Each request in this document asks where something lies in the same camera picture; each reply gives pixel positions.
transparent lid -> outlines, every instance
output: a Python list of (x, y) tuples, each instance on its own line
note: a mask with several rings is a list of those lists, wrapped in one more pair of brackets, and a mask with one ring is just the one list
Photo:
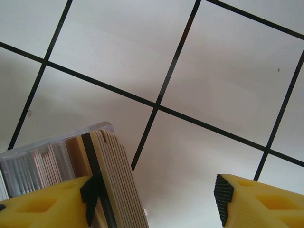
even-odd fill
[(75, 178), (65, 140), (100, 129), (114, 132), (102, 122), (0, 153), (0, 200)]

yellow plastic part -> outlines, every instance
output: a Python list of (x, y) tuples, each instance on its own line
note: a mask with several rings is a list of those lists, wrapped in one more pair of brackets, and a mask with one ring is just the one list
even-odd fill
[(0, 228), (87, 228), (80, 188), (89, 177), (69, 180), (0, 202)]
[(233, 187), (226, 228), (304, 228), (304, 195), (222, 174)]

